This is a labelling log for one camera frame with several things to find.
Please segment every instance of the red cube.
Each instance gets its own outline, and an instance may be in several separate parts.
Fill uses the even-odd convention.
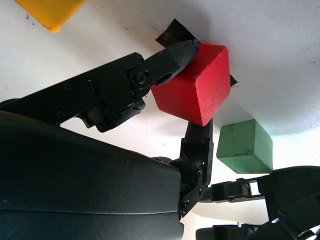
[[[230,93],[228,48],[200,44],[186,69],[151,90],[161,111],[205,126]]]

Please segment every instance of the bolt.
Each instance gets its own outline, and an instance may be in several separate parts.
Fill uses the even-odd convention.
[[[146,80],[145,75],[142,72],[137,72],[134,75],[134,80],[137,84],[143,84]]]
[[[141,59],[140,57],[137,57],[137,58],[135,59],[135,63],[136,63],[138,66],[140,66],[140,65],[143,63],[143,61],[142,61],[142,59]]]
[[[57,111],[56,112],[56,117],[58,118],[58,119],[64,119],[65,117],[66,117],[66,113],[64,112],[64,111]]]
[[[65,83],[63,84],[63,89],[64,89],[64,90],[67,90],[67,91],[70,91],[70,90],[71,90],[71,84],[68,83],[68,82],[65,82]]]

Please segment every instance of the green wooden block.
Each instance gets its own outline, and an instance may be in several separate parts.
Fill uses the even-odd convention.
[[[269,174],[272,145],[256,120],[238,122],[221,128],[216,157],[237,174]]]

